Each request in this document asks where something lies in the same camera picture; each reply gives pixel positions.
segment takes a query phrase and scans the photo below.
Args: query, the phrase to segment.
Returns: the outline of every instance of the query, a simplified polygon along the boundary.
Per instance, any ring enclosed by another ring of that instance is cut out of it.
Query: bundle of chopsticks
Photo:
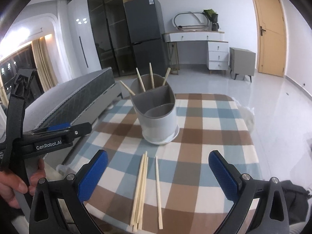
[[[162,85],[162,86],[165,85],[165,83],[166,83],[166,81],[167,81],[167,78],[168,78],[168,76],[169,76],[170,70],[171,70],[171,68],[168,68],[168,69],[167,69],[166,76],[165,76],[165,79],[164,79],[164,81],[163,81],[163,85]],[[139,79],[139,81],[140,81],[141,87],[142,87],[143,91],[145,92],[145,87],[144,87],[144,84],[143,84],[141,75],[140,75],[140,73],[139,73],[139,71],[138,71],[138,68],[136,68],[136,71],[137,71],[137,74],[138,74],[138,79]],[[152,88],[154,89],[154,88],[155,88],[155,86],[154,86],[154,76],[153,76],[153,70],[152,70],[152,65],[151,65],[151,63],[149,63],[149,72],[150,72],[150,74],[151,74]],[[129,91],[129,93],[130,93],[131,95],[135,96],[135,93],[134,93],[127,85],[125,85],[123,81],[120,81],[120,83],[127,89],[127,91]]]
[[[133,226],[133,232],[142,230],[143,224],[143,209],[146,191],[146,178],[147,178],[147,167],[148,167],[148,156],[147,151],[142,155],[140,168],[138,172],[137,185],[135,188],[135,197],[133,200],[133,208],[130,219],[130,226]],[[158,221],[159,229],[163,229],[163,217],[161,211],[161,200],[160,200],[160,182],[159,182],[159,170],[158,170],[158,158],[155,159],[156,168],[156,188],[157,188],[157,206],[158,206]]]

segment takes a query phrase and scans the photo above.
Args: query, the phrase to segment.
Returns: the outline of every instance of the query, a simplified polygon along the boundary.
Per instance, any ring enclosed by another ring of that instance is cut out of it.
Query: refrigerator label
[[[154,0],[149,0],[149,5],[154,4]]]

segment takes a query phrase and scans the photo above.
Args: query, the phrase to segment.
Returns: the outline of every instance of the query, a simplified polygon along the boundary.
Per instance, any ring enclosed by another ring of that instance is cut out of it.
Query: gray nightstand
[[[238,74],[248,75],[250,82],[255,74],[255,53],[246,49],[230,47],[230,69]]]

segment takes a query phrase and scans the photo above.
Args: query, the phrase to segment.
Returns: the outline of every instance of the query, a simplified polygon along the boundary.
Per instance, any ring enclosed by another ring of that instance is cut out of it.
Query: silver bolt
[[[250,175],[247,174],[247,173],[244,173],[244,174],[242,175],[242,177],[243,177],[244,180],[250,180]]]
[[[39,179],[39,184],[43,184],[44,182],[46,182],[46,179],[45,178],[41,178],[41,179]]]
[[[276,177],[273,177],[273,178],[272,178],[272,181],[273,181],[273,183],[275,183],[275,184],[277,184],[278,182],[280,182],[280,181],[278,180],[278,178],[276,178]]]
[[[66,176],[66,179],[67,180],[73,180],[75,178],[75,175],[74,174],[68,174],[67,176]]]

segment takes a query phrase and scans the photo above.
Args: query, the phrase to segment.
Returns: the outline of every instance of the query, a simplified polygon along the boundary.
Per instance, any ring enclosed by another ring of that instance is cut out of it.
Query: tabletop
[[[81,166],[104,148],[109,164],[88,211],[95,217],[132,232],[130,217],[142,154],[147,151],[148,175],[143,230],[137,233],[213,233],[232,202],[222,192],[208,155],[218,150],[240,173],[261,179],[259,160],[235,102],[219,94],[176,94],[179,135],[166,145],[152,145],[142,130],[130,100],[120,100],[92,132],[70,169]],[[155,156],[159,161],[163,230],[158,230]],[[251,220],[255,207],[250,209]]]

